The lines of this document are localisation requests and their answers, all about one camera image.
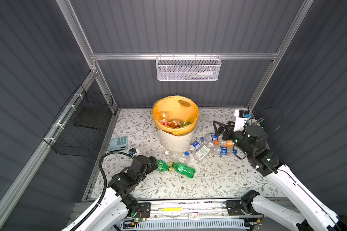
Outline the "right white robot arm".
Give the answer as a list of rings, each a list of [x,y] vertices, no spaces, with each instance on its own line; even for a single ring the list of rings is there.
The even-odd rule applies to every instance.
[[[276,204],[255,190],[241,197],[240,207],[246,215],[263,214],[291,231],[347,231],[347,216],[338,215],[321,202],[290,170],[268,149],[268,134],[259,125],[245,124],[237,131],[235,123],[213,122],[216,136],[232,141],[249,163],[263,177],[277,186],[298,209],[294,212]]]

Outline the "red label clear bottle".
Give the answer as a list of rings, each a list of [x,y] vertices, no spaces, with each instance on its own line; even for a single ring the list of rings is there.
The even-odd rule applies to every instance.
[[[160,111],[159,122],[163,125],[168,126],[168,124],[169,124],[169,112],[168,111]]]

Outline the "brown cola bottle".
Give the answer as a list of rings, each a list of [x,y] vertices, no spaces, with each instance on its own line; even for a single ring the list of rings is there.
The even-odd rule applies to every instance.
[[[177,119],[168,122],[168,126],[171,127],[172,129],[180,128],[182,125],[183,125],[183,122]]]

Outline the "green bottle yellow cap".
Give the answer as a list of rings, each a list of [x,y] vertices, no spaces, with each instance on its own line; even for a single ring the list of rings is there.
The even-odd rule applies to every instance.
[[[190,124],[191,124],[191,123],[188,121],[188,122],[184,123],[184,124],[182,125],[182,127],[188,126],[188,125],[190,125]]]

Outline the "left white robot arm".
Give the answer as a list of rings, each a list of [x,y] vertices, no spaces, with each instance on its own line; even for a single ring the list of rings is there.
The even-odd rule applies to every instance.
[[[104,158],[112,154],[127,156],[132,159],[132,164],[114,175],[108,182],[102,165]],[[112,151],[100,158],[98,167],[103,178],[101,195],[77,219],[65,227],[64,231],[108,231],[122,219],[134,217],[138,201],[131,192],[149,173],[158,168],[158,163],[153,156]]]

